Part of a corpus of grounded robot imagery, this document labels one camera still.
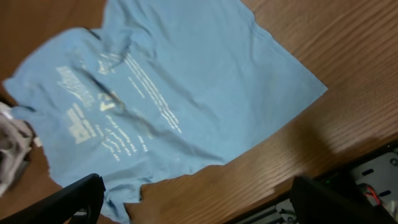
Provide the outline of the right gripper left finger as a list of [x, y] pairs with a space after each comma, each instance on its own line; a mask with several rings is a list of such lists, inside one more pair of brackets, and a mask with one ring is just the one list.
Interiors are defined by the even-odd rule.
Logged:
[[1, 224], [96, 224], [106, 190], [101, 176], [90, 174], [43, 200], [1, 220]]

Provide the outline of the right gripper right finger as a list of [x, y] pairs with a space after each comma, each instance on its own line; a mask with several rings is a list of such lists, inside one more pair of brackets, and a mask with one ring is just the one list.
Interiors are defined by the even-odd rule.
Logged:
[[290, 202], [299, 224], [391, 224], [394, 218], [380, 205], [373, 207], [359, 190], [344, 194], [305, 176], [294, 178]]

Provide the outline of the light blue t-shirt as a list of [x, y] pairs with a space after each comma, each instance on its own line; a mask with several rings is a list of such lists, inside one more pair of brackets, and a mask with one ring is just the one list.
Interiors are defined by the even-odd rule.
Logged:
[[101, 28], [50, 39], [4, 87], [53, 181], [99, 174], [119, 223], [142, 185], [229, 163], [326, 92], [235, 0], [108, 1]]

